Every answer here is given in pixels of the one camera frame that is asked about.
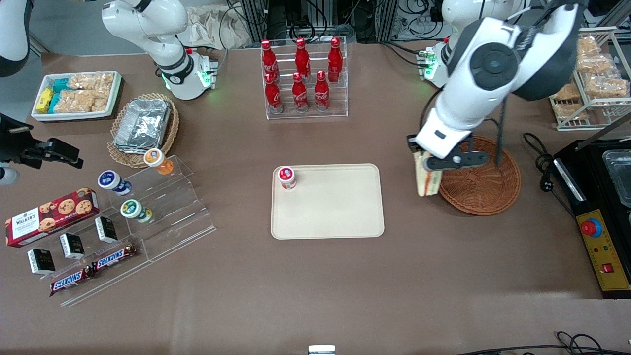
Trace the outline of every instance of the small black box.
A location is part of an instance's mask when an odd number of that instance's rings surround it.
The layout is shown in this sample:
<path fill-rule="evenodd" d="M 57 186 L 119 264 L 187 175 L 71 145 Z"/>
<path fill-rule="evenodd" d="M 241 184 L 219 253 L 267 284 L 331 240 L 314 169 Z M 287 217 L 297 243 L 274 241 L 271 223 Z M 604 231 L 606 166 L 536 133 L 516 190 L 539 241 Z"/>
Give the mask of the small black box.
<path fill-rule="evenodd" d="M 59 236 L 61 242 L 61 249 L 64 251 L 64 256 L 68 259 L 81 259 L 85 255 L 83 251 L 83 243 L 81 238 L 74 234 L 64 233 Z"/>
<path fill-rule="evenodd" d="M 114 243 L 118 240 L 114 222 L 107 217 L 97 217 L 94 220 L 97 224 L 98 238 L 106 243 Z"/>
<path fill-rule="evenodd" d="M 55 272 L 52 255 L 46 249 L 31 249 L 28 251 L 28 261 L 33 274 L 49 275 Z"/>

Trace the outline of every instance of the coca-cola bottle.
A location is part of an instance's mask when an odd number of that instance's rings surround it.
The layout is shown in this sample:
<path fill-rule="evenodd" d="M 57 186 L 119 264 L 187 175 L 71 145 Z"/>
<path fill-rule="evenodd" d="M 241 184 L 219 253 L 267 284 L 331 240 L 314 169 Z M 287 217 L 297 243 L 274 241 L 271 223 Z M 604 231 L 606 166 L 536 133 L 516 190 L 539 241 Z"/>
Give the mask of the coca-cola bottle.
<path fill-rule="evenodd" d="M 261 41 L 261 48 L 263 48 L 263 70 L 265 71 L 265 74 L 272 74 L 274 82 L 278 84 L 280 81 L 280 72 L 278 71 L 276 54 L 274 54 L 269 41 L 266 39 Z"/>
<path fill-rule="evenodd" d="M 311 81 L 311 60 L 309 53 L 305 49 L 305 39 L 298 37 L 296 40 L 296 70 L 300 73 L 303 83 Z"/>
<path fill-rule="evenodd" d="M 339 38 L 333 37 L 331 40 L 331 50 L 329 51 L 329 81 L 331 83 L 337 83 L 341 73 L 342 52 L 339 50 Z"/>
<path fill-rule="evenodd" d="M 317 83 L 315 84 L 315 108 L 324 112 L 329 109 L 329 84 L 326 82 L 324 70 L 317 72 Z"/>
<path fill-rule="evenodd" d="M 269 113 L 279 114 L 283 112 L 283 101 L 280 99 L 280 90 L 274 83 L 272 74 L 265 74 L 265 97 L 269 104 Z"/>
<path fill-rule="evenodd" d="M 303 113 L 309 110 L 309 103 L 307 102 L 307 88 L 302 82 L 302 75 L 300 73 L 293 74 L 293 104 L 296 106 L 296 111 Z"/>

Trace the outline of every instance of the bottle cap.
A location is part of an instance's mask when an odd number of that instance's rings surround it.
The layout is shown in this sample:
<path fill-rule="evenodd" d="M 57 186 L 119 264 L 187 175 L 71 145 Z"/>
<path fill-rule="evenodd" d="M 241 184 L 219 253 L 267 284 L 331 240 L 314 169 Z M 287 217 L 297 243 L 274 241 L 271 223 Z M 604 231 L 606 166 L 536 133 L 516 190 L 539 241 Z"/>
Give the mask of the bottle cap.
<path fill-rule="evenodd" d="M 113 170 L 106 170 L 98 177 L 97 183 L 102 188 L 111 190 L 121 183 L 121 176 Z"/>
<path fill-rule="evenodd" d="M 278 179 L 282 182 L 293 181 L 293 169 L 288 166 L 283 166 L 278 171 Z"/>
<path fill-rule="evenodd" d="M 143 206 L 137 200 L 127 200 L 121 205 L 123 217 L 136 218 L 143 210 Z"/>
<path fill-rule="evenodd" d="M 164 162 L 164 154 L 160 149 L 151 148 L 144 154 L 144 163 L 150 167 L 160 166 Z"/>

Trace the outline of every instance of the beige tray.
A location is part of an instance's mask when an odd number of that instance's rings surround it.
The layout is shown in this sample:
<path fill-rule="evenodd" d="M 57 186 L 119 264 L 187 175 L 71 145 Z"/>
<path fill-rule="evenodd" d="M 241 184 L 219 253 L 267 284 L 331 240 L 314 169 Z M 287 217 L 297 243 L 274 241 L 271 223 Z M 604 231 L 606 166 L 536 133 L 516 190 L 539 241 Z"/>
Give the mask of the beige tray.
<path fill-rule="evenodd" d="M 375 238 L 384 232 L 379 169 L 373 164 L 292 165 L 296 187 L 272 173 L 276 239 Z"/>

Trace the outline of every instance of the wicker basket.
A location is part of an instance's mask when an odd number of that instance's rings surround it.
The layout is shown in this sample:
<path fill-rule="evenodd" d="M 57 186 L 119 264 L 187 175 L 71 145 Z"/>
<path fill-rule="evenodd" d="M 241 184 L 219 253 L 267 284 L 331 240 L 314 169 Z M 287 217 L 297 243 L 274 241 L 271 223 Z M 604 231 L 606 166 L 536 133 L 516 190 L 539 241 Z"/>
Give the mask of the wicker basket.
<path fill-rule="evenodd" d="M 171 146 L 173 145 L 173 141 L 175 140 L 175 136 L 177 134 L 177 128 L 180 124 L 180 116 L 177 113 L 175 104 L 173 103 L 173 101 L 171 101 L 170 98 L 162 95 L 161 93 L 146 93 L 144 95 L 140 95 L 139 97 L 136 97 L 136 99 L 147 99 L 147 100 L 160 99 L 160 100 L 167 101 L 171 104 L 171 114 L 168 117 L 168 127 L 167 127 L 167 131 L 164 134 L 165 139 L 164 139 L 164 142 L 162 143 L 162 148 L 161 148 L 164 155 L 168 156 L 167 152 L 169 151 L 169 149 L 171 149 Z M 118 113 L 118 116 L 116 116 L 116 120 L 114 120 L 114 123 L 112 124 L 112 129 L 110 130 L 110 132 L 112 132 L 112 138 L 115 137 L 116 132 L 118 132 L 119 126 L 121 125 L 121 119 L 123 118 L 123 116 L 125 116 L 125 112 L 127 111 L 128 105 L 129 103 L 127 103 L 127 105 L 123 107 L 123 109 Z M 144 163 L 142 154 L 123 153 L 119 151 L 118 149 L 116 149 L 116 147 L 114 146 L 114 141 L 111 141 L 107 144 L 107 150 L 110 152 L 110 156 L 112 157 L 112 159 L 114 159 L 118 163 L 121 163 L 129 167 L 133 167 L 135 169 L 142 169 L 144 167 L 147 167 L 147 165 Z"/>
<path fill-rule="evenodd" d="M 440 194 L 459 210 L 473 215 L 494 215 L 509 208 L 519 196 L 521 175 L 509 153 L 495 167 L 497 144 L 486 137 L 474 136 L 475 150 L 488 153 L 489 161 L 480 167 L 448 170 L 442 173 Z M 466 151 L 468 144 L 463 143 Z"/>

